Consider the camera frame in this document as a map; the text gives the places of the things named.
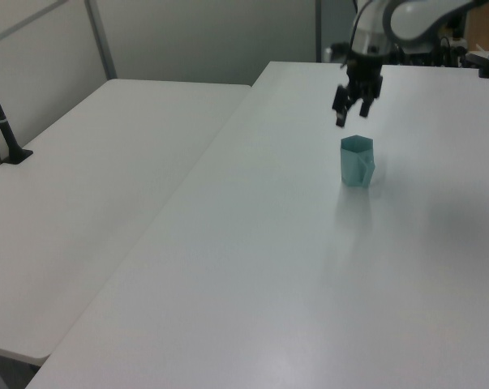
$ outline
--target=hexagonal cup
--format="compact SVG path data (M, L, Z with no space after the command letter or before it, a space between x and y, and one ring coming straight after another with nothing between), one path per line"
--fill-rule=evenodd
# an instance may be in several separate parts
M347 186L367 188L374 173L374 141L354 135L341 140L341 180Z

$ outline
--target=white tabletop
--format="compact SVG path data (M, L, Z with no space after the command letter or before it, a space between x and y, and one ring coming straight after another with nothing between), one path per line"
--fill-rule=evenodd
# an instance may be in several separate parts
M250 90L110 81L0 166L0 354L41 364Z
M270 64L29 388L488 389L489 80L384 77L342 130L344 71Z

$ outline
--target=white panel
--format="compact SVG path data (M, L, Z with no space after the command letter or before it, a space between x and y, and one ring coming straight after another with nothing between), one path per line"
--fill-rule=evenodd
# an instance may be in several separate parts
M0 0L0 34L55 2L56 0Z
M71 0L0 41L0 101L21 145L104 82L83 1Z
M97 0L120 78L252 84L315 61L314 0Z

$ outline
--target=cup handle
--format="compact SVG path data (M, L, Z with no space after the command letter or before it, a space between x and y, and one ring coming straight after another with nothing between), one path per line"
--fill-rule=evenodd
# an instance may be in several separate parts
M372 174L374 173L375 166L374 164L366 162L363 158L358 158L361 163L365 166L365 177L363 178L363 187L367 187L372 179Z

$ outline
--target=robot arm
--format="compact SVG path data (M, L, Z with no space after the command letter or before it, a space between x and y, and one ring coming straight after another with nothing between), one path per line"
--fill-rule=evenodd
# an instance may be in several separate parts
M380 96L381 67L393 44L406 52L431 51L440 26L487 1L359 0L346 62L349 85L338 87L332 105L337 125L345 126L350 107L360 99L360 115L368 116L371 104Z

